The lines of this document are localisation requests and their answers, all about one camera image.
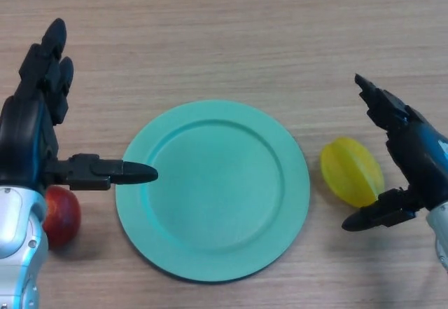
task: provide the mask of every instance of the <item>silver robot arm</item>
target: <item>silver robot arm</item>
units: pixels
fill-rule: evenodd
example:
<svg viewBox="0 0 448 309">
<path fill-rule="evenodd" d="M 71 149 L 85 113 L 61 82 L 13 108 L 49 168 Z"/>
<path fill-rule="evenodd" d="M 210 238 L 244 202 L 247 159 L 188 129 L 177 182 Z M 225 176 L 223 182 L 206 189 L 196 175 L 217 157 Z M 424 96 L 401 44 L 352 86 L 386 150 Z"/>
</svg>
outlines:
<svg viewBox="0 0 448 309">
<path fill-rule="evenodd" d="M 37 276 L 48 256 L 40 193 L 0 186 L 0 309 L 38 309 Z"/>
<path fill-rule="evenodd" d="M 435 251 L 437 257 L 448 272 L 448 202 L 432 209 L 426 221 L 435 233 Z"/>
</svg>

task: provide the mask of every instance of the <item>plate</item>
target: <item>plate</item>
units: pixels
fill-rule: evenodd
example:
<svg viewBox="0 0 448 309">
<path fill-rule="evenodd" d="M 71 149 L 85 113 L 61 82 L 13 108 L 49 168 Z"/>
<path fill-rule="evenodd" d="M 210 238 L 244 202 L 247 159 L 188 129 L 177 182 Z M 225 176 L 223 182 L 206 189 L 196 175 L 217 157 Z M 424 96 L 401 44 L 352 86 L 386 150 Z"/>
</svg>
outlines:
<svg viewBox="0 0 448 309">
<path fill-rule="evenodd" d="M 291 134 L 229 101 L 173 108 L 131 142 L 124 160 L 157 169 L 149 184 L 116 186 L 129 241 L 183 279 L 227 282 L 279 258 L 305 222 L 307 164 Z"/>
</svg>

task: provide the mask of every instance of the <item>wood grain surface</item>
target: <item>wood grain surface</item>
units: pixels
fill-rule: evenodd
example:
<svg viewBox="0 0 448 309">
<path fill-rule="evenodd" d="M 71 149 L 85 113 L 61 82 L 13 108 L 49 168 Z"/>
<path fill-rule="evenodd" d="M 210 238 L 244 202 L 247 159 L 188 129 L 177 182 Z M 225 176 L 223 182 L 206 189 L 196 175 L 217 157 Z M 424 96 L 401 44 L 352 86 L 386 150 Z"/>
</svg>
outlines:
<svg viewBox="0 0 448 309">
<path fill-rule="evenodd" d="M 386 187 L 406 184 L 365 115 L 358 72 L 448 134 L 448 0 L 0 0 L 0 95 L 19 83 L 31 43 L 66 21 L 76 73 L 57 127 L 60 157 L 121 158 L 148 121 L 184 102 L 234 99 L 281 121 L 306 155 L 307 222 L 263 272 L 204 286 L 172 280 L 128 245 L 114 191 L 78 193 L 81 233 L 39 275 L 42 309 L 446 308 L 424 211 L 394 228 L 345 233 L 352 211 L 319 175 L 340 135 L 377 157 Z"/>
</svg>

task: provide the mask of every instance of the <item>wooden table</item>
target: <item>wooden table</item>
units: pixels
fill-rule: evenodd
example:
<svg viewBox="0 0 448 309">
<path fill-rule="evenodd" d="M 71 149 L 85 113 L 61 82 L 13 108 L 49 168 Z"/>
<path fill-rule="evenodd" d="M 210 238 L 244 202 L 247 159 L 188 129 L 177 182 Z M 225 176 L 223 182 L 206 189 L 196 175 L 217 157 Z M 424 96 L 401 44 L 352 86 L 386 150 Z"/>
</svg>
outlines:
<svg viewBox="0 0 448 309">
<path fill-rule="evenodd" d="M 447 307 L 448 277 L 426 213 L 394 228 L 342 231 L 351 209 L 328 192 L 318 156 L 337 136 L 355 137 L 376 155 L 387 188 L 405 186 L 354 74 L 448 134 L 448 0 L 0 0 L 2 101 L 28 47 L 56 17 L 66 21 L 76 68 L 69 114 L 57 127 L 61 158 L 120 158 L 167 109 L 234 99 L 290 130 L 313 188 L 303 231 L 279 261 L 213 287 L 171 280 L 137 256 L 113 190 L 78 193 L 82 231 L 44 265 L 42 309 Z"/>
</svg>

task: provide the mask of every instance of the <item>apple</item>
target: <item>apple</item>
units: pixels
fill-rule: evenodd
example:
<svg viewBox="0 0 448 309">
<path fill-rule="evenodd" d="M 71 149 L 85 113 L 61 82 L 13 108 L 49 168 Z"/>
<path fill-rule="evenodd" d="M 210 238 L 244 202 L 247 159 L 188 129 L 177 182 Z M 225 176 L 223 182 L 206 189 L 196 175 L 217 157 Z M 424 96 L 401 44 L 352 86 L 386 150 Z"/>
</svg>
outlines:
<svg viewBox="0 0 448 309">
<path fill-rule="evenodd" d="M 59 249 L 71 242 L 81 227 L 81 206 L 73 192 L 50 186 L 45 193 L 48 211 L 43 230 L 49 249 Z"/>
</svg>

